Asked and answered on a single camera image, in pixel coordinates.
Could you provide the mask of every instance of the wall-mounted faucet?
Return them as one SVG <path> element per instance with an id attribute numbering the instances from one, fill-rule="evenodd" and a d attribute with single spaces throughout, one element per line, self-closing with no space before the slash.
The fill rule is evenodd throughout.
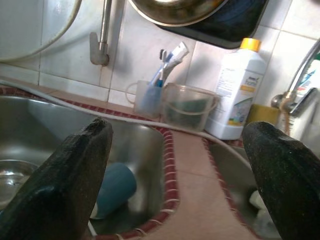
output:
<path id="1" fill-rule="evenodd" d="M 104 0 L 101 21 L 100 41 L 96 32 L 90 33 L 90 61 L 94 65 L 107 66 L 109 64 L 108 55 L 108 32 L 110 23 L 112 0 Z"/>
<path id="2" fill-rule="evenodd" d="M 318 89 L 313 87 L 311 88 L 298 102 L 295 102 L 297 97 L 297 89 L 301 84 L 301 81 L 304 79 L 304 76 L 315 59 L 317 53 L 320 51 L 320 39 L 316 41 L 313 47 L 310 49 L 308 54 L 305 56 L 302 61 L 298 71 L 295 73 L 295 76 L 292 80 L 292 83 L 288 91 L 283 94 L 276 95 L 271 100 L 271 106 L 274 108 L 280 108 L 283 111 L 286 111 L 291 116 L 298 116 L 302 111 L 309 105 L 309 103 L 317 96 Z"/>

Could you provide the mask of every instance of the yellow bottle cap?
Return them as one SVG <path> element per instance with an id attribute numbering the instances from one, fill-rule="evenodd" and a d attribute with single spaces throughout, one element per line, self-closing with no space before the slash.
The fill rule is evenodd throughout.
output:
<path id="1" fill-rule="evenodd" d="M 241 49 L 249 49 L 255 52 L 259 52 L 261 41 L 254 38 L 244 38 L 242 40 Z"/>

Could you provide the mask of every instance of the frying pan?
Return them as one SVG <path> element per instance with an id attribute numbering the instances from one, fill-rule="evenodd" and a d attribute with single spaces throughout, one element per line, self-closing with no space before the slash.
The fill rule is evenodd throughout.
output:
<path id="1" fill-rule="evenodd" d="M 129 0 L 147 20 L 167 27 L 198 23 L 218 11 L 228 0 Z"/>

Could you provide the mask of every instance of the double sink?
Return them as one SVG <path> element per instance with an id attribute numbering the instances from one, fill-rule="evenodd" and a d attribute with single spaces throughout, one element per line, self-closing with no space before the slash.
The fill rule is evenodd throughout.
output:
<path id="1" fill-rule="evenodd" d="M 0 96 L 0 161 L 22 160 L 40 166 L 70 134 L 95 116 L 19 96 Z M 164 137 L 153 128 L 109 120 L 113 141 L 108 164 L 123 163 L 133 172 L 137 191 L 104 220 L 93 220 L 99 235 L 123 233 L 157 215 L 164 202 Z M 210 144 L 217 167 L 245 223 L 252 227 L 257 210 L 249 203 L 257 189 L 251 170 L 236 156 Z M 242 148 L 236 150 L 244 157 Z"/>

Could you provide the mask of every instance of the pink countertop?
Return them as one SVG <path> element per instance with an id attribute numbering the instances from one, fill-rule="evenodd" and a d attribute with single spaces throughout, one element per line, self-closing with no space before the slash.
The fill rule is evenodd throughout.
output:
<path id="1" fill-rule="evenodd" d="M 132 114 L 132 109 L 28 84 L 54 97 Z M 152 232 L 131 239 L 145 240 L 256 240 L 237 219 L 221 189 L 202 138 L 173 131 L 179 206 Z"/>

